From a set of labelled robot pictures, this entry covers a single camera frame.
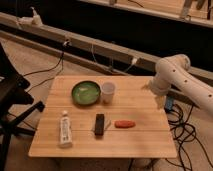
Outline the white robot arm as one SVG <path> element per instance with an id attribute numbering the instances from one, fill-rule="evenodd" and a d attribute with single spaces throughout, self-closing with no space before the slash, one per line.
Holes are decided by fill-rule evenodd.
<path id="1" fill-rule="evenodd" d="M 213 87 L 192 76 L 188 72 L 190 66 L 190 59 L 184 54 L 161 58 L 155 64 L 155 76 L 143 89 L 163 96 L 174 85 L 199 108 L 213 116 Z"/>

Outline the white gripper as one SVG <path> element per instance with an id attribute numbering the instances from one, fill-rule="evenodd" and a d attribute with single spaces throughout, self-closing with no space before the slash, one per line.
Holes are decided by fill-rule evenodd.
<path id="1" fill-rule="evenodd" d="M 151 90 L 155 95 L 157 95 L 155 97 L 155 102 L 158 109 L 165 106 L 166 97 L 164 95 L 169 92 L 170 88 L 171 84 L 159 76 L 155 76 L 148 84 L 141 87 L 142 90 Z"/>

